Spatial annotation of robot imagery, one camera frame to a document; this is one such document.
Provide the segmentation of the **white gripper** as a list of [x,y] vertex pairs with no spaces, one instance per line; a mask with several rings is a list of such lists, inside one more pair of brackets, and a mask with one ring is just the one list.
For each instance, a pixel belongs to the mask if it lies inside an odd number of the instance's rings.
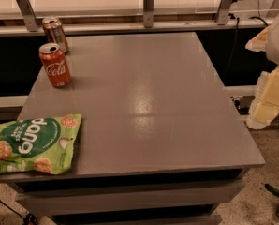
[[[245,48],[252,52],[265,52],[267,58],[279,65],[279,14],[270,27],[264,28],[250,39]],[[255,98],[249,109],[246,125],[263,129],[279,115],[279,66],[272,72],[263,71],[255,88]]]

